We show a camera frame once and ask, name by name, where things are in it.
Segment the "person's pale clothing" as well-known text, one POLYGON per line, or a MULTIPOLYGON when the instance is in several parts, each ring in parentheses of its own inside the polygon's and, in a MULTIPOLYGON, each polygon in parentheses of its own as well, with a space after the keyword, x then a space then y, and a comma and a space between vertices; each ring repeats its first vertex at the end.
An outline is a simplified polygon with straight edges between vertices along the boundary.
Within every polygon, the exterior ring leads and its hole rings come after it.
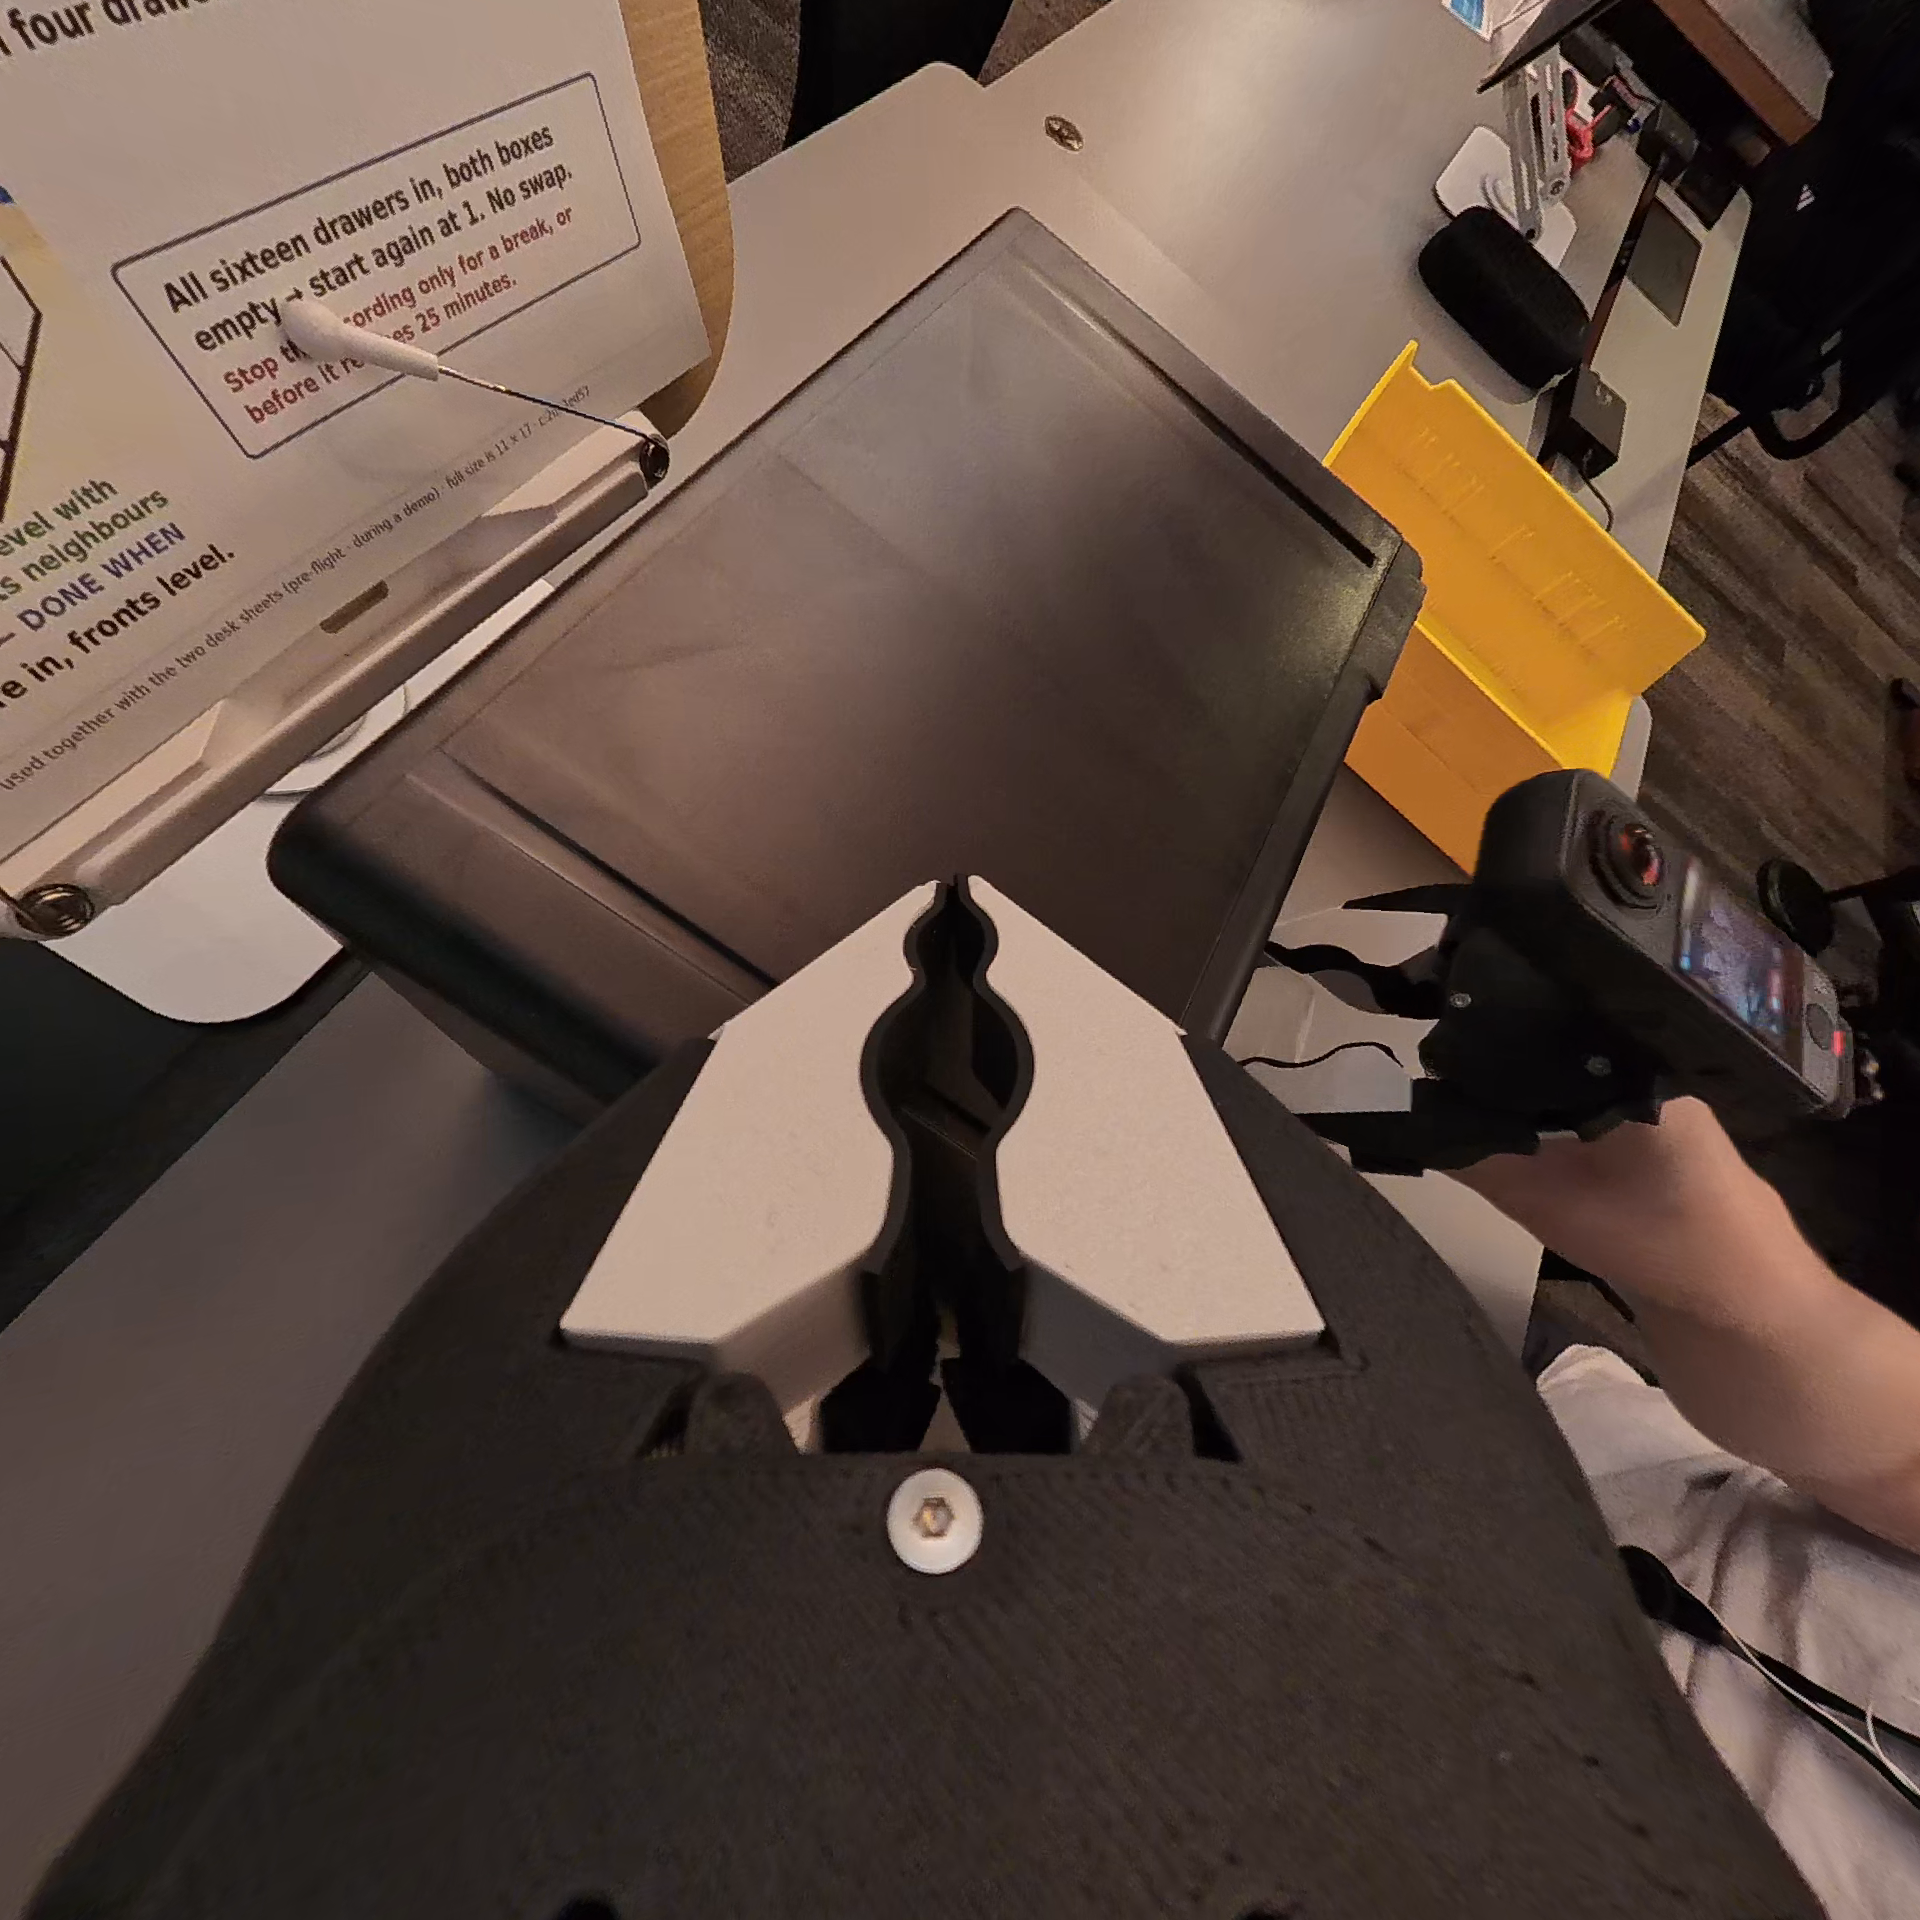
MULTIPOLYGON (((1656 1554, 1739 1641, 1853 1701, 1914 1780, 1918 1563, 1719 1449, 1622 1357, 1573 1347, 1538 1389, 1619 1545, 1656 1554)), ((1827 1916, 1918 1916, 1918 1816, 1727 1648, 1656 1633, 1720 1763, 1827 1916)))

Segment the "person's right hand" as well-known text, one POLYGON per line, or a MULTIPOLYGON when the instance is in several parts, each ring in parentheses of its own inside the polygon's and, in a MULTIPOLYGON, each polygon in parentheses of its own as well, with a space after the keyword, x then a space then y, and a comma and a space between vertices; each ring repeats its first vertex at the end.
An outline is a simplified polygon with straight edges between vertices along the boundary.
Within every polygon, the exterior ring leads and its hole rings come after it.
POLYGON ((1554 1136, 1450 1177, 1632 1305, 1674 1305, 1693 1253, 1690 1188, 1715 1175, 1723 1145, 1712 1111, 1685 1097, 1652 1122, 1554 1136))

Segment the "black oval case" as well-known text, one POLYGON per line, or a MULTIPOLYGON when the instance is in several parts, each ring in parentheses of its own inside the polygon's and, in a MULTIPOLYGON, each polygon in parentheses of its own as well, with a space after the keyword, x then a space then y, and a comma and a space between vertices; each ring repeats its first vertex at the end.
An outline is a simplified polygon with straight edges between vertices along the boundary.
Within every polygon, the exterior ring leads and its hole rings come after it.
POLYGON ((1527 394, 1579 369, 1588 307, 1499 211, 1472 207, 1450 218, 1414 271, 1451 322, 1527 394))

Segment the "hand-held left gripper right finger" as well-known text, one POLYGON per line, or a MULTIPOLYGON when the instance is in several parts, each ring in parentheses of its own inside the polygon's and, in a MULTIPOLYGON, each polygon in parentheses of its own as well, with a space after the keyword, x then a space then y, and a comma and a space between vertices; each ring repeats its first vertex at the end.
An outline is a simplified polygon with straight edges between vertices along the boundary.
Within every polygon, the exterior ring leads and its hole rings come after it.
POLYGON ((1327 1322, 1186 1033, 978 876, 939 892, 938 1351, 967 1449, 1067 1453, 1132 1378, 1327 1322))

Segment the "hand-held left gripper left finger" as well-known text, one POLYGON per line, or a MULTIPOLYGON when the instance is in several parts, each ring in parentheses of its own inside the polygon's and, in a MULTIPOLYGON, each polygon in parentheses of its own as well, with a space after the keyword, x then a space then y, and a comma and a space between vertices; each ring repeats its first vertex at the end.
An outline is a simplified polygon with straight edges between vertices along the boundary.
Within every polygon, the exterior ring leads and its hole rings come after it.
POLYGON ((949 881, 907 890, 722 1024, 582 1283, 582 1354, 748 1376, 818 1447, 927 1447, 943 1395, 957 1156, 925 1067, 949 881))

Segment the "grey square pad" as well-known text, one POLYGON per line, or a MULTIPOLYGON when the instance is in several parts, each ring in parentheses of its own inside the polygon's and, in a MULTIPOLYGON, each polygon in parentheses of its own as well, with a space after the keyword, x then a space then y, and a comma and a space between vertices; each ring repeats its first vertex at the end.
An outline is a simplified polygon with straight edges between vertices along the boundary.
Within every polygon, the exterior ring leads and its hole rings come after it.
POLYGON ((1628 281, 1674 328, 1686 317, 1701 239, 1656 204, 1624 255, 1628 281))

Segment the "yellow plastic bin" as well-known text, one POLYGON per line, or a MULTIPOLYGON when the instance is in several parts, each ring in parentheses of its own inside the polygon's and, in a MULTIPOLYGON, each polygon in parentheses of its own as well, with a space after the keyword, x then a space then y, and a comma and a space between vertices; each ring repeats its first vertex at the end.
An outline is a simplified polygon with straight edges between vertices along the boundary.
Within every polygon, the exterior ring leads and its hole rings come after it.
POLYGON ((1632 701, 1706 632, 1475 396, 1414 357, 1407 343, 1325 460, 1423 573, 1347 763, 1468 872, 1503 791, 1616 769, 1632 701))

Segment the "white phone stand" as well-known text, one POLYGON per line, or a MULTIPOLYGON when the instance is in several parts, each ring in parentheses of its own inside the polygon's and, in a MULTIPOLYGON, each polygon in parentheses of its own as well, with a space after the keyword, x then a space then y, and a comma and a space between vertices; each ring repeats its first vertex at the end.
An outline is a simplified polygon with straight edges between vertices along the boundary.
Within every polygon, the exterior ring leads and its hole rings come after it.
POLYGON ((1510 71, 1496 95, 1501 125, 1466 137, 1435 178, 1432 199, 1450 218, 1475 208, 1496 213, 1559 271, 1576 235, 1568 211, 1568 66, 1559 51, 1548 51, 1510 71))

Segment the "brown cardboard sheet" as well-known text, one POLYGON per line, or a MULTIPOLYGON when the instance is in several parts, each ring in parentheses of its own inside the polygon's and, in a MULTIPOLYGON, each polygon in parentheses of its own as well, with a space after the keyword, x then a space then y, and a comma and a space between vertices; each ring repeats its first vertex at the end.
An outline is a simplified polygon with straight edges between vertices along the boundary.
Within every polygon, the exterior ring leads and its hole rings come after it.
POLYGON ((654 425, 671 439, 707 399, 730 339, 735 288, 730 181, 700 4, 620 3, 616 7, 709 339, 707 359, 643 404, 654 425))

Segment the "black drawer cabinet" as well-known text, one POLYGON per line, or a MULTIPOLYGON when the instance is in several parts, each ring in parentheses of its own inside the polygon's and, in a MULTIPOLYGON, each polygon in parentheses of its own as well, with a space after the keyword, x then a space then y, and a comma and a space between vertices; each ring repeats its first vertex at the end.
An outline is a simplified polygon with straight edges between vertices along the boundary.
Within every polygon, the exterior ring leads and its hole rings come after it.
POLYGON ((1223 1041, 1414 547, 1013 211, 299 803, 276 890, 591 1114, 978 876, 1223 1041))

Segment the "brown wooden board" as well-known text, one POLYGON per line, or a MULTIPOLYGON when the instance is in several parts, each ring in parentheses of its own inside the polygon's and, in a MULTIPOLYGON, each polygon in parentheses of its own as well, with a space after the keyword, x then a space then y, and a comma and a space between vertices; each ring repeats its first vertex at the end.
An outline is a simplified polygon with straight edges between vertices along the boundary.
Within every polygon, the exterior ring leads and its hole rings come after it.
POLYGON ((1619 42, 1622 33, 1660 23, 1686 47, 1691 66, 1712 71, 1738 97, 1746 119, 1780 147, 1815 130, 1832 74, 1802 4, 1540 3, 1483 4, 1480 13, 1493 63, 1477 92, 1496 90, 1514 69, 1576 31, 1597 27, 1619 42))

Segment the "person's right forearm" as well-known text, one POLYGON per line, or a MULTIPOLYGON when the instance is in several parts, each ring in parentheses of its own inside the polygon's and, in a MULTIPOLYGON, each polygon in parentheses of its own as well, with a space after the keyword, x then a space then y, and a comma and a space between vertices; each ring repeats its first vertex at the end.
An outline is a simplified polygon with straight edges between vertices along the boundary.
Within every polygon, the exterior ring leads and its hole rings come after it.
POLYGON ((1839 1281, 1701 1103, 1606 1138, 1594 1271, 1691 1426, 1839 1521, 1918 1547, 1918 1332, 1839 1281))

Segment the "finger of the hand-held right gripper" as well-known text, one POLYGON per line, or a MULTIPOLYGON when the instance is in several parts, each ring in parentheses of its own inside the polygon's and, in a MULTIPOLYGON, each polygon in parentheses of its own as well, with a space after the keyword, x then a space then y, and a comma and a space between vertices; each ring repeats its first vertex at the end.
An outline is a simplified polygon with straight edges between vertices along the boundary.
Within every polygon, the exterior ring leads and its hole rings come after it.
POLYGON ((1276 1053, 1246 1053, 1240 1067, 1251 1073, 1292 1075, 1295 1081, 1304 1076, 1347 1075, 1381 1081, 1397 1076, 1398 1081, 1423 1080, 1423 1067, 1402 1059, 1402 1053, 1382 1041, 1341 1041, 1304 1059, 1282 1059, 1276 1053))
POLYGON ((1450 929, 1469 899, 1466 881, 1443 881, 1284 920, 1267 964, 1338 1002, 1450 1002, 1450 929))

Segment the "printed instruction sheet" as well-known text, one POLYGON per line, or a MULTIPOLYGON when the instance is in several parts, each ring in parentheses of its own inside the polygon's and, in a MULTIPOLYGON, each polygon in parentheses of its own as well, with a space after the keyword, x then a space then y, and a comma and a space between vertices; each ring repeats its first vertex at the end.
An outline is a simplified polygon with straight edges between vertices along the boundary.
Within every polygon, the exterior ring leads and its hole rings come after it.
POLYGON ((4 853, 707 357, 616 4, 3 7, 4 853))

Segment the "black office chair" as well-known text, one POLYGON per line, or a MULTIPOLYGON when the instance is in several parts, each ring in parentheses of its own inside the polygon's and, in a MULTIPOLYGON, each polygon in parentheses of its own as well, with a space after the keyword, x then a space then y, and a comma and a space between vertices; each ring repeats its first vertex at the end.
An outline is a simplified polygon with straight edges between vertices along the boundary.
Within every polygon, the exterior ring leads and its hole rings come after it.
POLYGON ((930 65, 978 81, 1010 3, 800 3, 797 85, 783 147, 930 65))

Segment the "black adapter box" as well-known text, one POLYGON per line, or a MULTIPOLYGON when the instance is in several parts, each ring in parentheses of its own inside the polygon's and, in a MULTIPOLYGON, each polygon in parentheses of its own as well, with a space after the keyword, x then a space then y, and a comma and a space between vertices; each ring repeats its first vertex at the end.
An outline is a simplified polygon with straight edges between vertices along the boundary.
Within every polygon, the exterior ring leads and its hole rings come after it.
POLYGON ((1565 373, 1548 392, 1548 423, 1538 464, 1568 467, 1579 481, 1596 483, 1620 457, 1624 437, 1624 399, 1590 367, 1565 373))

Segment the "white metal sheet stand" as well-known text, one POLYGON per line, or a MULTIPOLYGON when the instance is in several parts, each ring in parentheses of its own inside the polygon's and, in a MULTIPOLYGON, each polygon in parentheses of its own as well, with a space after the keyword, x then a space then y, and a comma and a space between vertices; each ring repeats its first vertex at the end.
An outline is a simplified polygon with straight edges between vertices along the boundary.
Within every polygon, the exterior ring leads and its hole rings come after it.
POLYGON ((643 506, 669 445, 632 417, 588 467, 586 442, 480 519, 340 604, 294 648, 4 855, 3 932, 47 944, 130 901, 262 801, 515 596, 643 506))

